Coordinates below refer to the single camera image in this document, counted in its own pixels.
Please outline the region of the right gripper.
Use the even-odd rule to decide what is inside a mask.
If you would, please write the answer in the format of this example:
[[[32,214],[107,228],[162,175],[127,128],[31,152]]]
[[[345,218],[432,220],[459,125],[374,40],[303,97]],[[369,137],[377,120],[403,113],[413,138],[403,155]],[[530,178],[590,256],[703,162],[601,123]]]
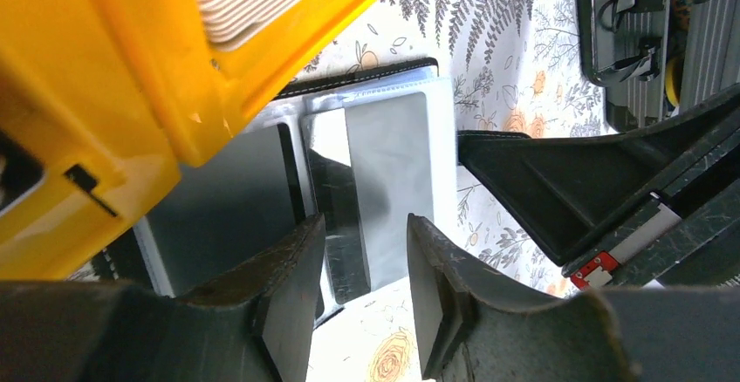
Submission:
[[[580,289],[739,284],[739,86],[628,133],[457,134],[459,162]]]

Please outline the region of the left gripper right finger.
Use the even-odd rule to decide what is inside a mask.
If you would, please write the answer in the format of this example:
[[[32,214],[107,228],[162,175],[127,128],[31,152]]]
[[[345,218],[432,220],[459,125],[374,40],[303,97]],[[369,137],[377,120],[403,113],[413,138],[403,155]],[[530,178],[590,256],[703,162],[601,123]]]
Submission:
[[[558,298],[407,222],[421,375],[436,381],[736,381],[736,288],[617,287]]]

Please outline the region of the orange bin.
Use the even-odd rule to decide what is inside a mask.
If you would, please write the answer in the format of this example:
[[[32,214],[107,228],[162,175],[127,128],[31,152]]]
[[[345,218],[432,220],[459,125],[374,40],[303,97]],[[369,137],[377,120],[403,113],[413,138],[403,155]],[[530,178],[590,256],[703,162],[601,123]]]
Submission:
[[[1,277],[67,278],[179,180],[164,134],[107,53],[1,48]]]
[[[376,0],[300,0],[228,51],[197,0],[1,0],[1,128],[46,166],[173,174]]]

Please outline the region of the black leather card holder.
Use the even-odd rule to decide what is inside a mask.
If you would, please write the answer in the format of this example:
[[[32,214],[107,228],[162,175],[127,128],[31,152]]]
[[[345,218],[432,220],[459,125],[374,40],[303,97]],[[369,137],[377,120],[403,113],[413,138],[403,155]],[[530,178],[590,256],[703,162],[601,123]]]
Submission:
[[[455,225],[451,84],[434,58],[290,84],[74,274],[177,297],[325,218],[316,321],[408,273],[409,214]]]

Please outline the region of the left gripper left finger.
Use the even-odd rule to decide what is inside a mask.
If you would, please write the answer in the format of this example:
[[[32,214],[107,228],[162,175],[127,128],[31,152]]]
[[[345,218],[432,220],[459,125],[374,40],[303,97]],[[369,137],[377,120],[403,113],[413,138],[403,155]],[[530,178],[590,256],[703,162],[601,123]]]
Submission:
[[[129,282],[1,285],[4,381],[302,381],[325,219],[180,297]]]

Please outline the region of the black card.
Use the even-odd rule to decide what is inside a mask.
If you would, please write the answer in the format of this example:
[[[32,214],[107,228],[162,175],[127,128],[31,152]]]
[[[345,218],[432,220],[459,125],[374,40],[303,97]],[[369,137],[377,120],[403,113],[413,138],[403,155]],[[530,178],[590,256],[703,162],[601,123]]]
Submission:
[[[287,236],[305,217],[291,130],[237,135],[134,225],[160,295],[177,297]]]
[[[407,275],[407,217],[433,214],[427,100],[337,108],[301,126],[330,284],[346,304]]]

